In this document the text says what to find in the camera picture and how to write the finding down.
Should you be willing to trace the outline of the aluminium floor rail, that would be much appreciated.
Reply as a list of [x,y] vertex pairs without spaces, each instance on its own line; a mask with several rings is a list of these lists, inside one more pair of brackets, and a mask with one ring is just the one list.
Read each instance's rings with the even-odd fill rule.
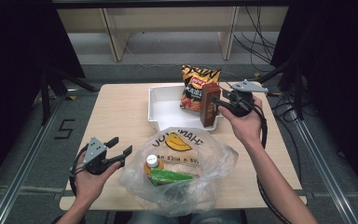
[[13,205],[18,198],[21,187],[30,173],[36,157],[46,140],[51,123],[55,120],[63,101],[63,97],[57,97],[52,102],[53,106],[49,110],[50,115],[39,125],[38,130],[35,132],[32,144],[27,148],[26,154],[21,160],[20,166],[16,169],[16,173],[11,179],[10,184],[6,187],[0,187],[0,195],[2,195],[0,198],[0,224],[5,224]]
[[331,172],[331,169],[329,168],[326,160],[324,159],[324,156],[321,153],[320,149],[316,145],[305,121],[299,119],[296,122],[296,127],[344,223],[358,224],[358,218],[354,214],[350,201],[345,196],[344,191],[339,186],[336,178]]

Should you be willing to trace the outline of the black curtain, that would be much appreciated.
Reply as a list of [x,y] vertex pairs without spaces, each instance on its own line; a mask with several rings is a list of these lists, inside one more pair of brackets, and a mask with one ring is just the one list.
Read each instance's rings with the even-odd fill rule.
[[52,0],[0,0],[0,166],[40,90],[43,63],[85,76]]
[[302,61],[314,104],[358,176],[358,0],[293,0],[271,63],[289,56],[317,10],[323,21]]

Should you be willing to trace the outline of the beige background desk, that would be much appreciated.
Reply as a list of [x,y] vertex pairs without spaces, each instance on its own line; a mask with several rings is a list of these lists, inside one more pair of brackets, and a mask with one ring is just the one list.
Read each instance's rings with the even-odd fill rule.
[[131,33],[215,32],[223,59],[230,58],[236,32],[251,32],[257,19],[263,32],[279,32],[287,7],[135,7],[60,9],[68,33],[107,34],[119,62]]

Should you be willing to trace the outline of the brown cookie box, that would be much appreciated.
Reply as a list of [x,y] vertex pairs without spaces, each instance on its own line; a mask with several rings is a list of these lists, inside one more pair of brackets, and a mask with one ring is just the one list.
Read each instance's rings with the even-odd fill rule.
[[221,90],[216,83],[204,84],[201,89],[200,121],[204,128],[214,125],[217,110],[215,101],[220,99]]

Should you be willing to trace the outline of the clear plastic bag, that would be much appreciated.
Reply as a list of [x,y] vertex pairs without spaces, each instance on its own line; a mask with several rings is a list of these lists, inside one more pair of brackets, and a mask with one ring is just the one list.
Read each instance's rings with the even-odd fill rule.
[[[144,171],[148,155],[157,155],[165,170],[193,178],[154,186]],[[145,210],[166,217],[179,217],[214,208],[220,193],[219,180],[236,166],[239,154],[195,128],[171,127],[153,135],[122,171],[120,184]]]

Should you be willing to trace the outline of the person's legs in jeans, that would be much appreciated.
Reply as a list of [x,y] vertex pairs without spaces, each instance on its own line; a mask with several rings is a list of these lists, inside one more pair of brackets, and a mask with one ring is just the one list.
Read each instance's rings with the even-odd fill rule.
[[165,217],[151,212],[133,212],[127,224],[242,224],[239,210],[210,210],[189,217]]

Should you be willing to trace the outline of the person's left hand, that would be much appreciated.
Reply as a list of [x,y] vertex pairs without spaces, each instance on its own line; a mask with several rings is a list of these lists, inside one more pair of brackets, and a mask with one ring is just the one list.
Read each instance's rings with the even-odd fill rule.
[[103,191],[103,186],[108,178],[120,167],[117,161],[108,167],[101,175],[90,174],[86,169],[76,170],[76,199],[79,204],[92,204],[99,198]]

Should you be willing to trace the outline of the green snack packet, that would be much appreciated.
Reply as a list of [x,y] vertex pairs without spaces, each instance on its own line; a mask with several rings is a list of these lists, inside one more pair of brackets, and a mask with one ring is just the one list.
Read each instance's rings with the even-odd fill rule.
[[192,178],[192,175],[181,172],[174,172],[158,168],[151,169],[151,182],[154,186],[171,184],[179,181],[189,180]]

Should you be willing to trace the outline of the yellow black chip bag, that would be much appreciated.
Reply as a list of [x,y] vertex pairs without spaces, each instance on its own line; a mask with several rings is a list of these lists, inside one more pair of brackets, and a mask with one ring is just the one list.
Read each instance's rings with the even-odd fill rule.
[[182,65],[182,78],[185,84],[181,96],[180,107],[192,111],[199,111],[201,107],[201,91],[204,84],[216,83],[221,71],[215,69],[198,68]]

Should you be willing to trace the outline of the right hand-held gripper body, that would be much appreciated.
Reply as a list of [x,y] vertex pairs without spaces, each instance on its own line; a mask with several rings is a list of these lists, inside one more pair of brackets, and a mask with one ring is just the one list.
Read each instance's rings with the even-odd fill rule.
[[234,98],[228,99],[231,103],[231,107],[228,110],[236,117],[244,117],[255,108],[254,92],[267,93],[269,91],[267,88],[248,80],[232,84],[230,88]]

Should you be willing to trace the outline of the white plastic bin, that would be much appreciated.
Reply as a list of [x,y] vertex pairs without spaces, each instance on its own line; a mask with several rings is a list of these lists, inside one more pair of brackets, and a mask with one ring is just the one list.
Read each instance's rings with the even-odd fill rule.
[[200,113],[182,109],[180,101],[184,85],[151,87],[148,92],[148,121],[157,131],[170,127],[197,128],[204,131],[214,131],[217,123],[223,117],[217,115],[213,125],[204,127]]

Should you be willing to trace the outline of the orange drink bottle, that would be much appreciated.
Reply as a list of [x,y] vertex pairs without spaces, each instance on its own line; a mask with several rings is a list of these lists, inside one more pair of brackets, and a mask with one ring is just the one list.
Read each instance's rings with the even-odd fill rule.
[[152,168],[164,168],[163,160],[154,154],[148,155],[145,159],[144,171],[147,177],[151,176]]

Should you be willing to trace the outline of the person's right hand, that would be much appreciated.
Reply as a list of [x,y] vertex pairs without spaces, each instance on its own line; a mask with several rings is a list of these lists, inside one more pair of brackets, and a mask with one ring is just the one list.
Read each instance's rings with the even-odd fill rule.
[[218,110],[229,121],[235,136],[246,148],[261,145],[261,120],[255,111],[244,117],[236,117],[223,106],[219,106]]

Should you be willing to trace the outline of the black metal stand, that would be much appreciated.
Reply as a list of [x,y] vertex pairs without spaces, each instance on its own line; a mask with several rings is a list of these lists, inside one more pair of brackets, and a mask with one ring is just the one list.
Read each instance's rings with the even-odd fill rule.
[[264,76],[259,77],[256,81],[263,84],[273,77],[281,74],[281,80],[279,81],[278,88],[281,91],[293,90],[295,93],[295,110],[300,119],[303,119],[302,113],[302,75],[299,69],[299,65],[295,60],[288,60],[287,62],[276,67],[274,70],[266,73]]
[[99,91],[98,88],[91,86],[90,84],[86,83],[83,80],[80,80],[77,77],[70,76],[69,74],[65,73],[64,71],[58,68],[54,68],[54,67],[44,68],[40,76],[40,91],[41,91],[42,106],[43,106],[43,121],[42,121],[43,125],[45,125],[48,122],[51,115],[48,90],[52,89],[57,96],[64,96],[68,92],[68,89],[63,84],[64,79],[76,84],[77,86],[85,89],[86,91],[90,91],[90,92]]

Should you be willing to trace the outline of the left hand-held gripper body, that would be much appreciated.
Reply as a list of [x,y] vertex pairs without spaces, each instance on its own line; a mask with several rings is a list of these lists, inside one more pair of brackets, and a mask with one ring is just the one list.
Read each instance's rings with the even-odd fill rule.
[[93,175],[100,175],[110,166],[106,158],[108,147],[96,137],[91,137],[82,165]]

